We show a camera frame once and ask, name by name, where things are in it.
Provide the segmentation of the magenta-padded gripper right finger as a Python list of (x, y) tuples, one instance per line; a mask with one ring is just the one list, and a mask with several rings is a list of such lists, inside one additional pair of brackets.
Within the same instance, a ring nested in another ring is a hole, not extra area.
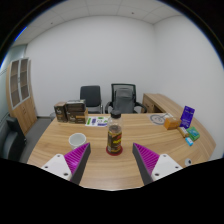
[(159, 155), (137, 143), (133, 144), (132, 152), (145, 185), (182, 169), (168, 154)]

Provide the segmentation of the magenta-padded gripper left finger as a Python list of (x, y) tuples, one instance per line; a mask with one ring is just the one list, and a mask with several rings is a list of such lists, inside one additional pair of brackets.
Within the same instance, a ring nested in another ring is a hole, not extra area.
[(42, 169), (79, 185), (90, 153), (90, 144), (86, 143), (65, 155), (56, 154)]

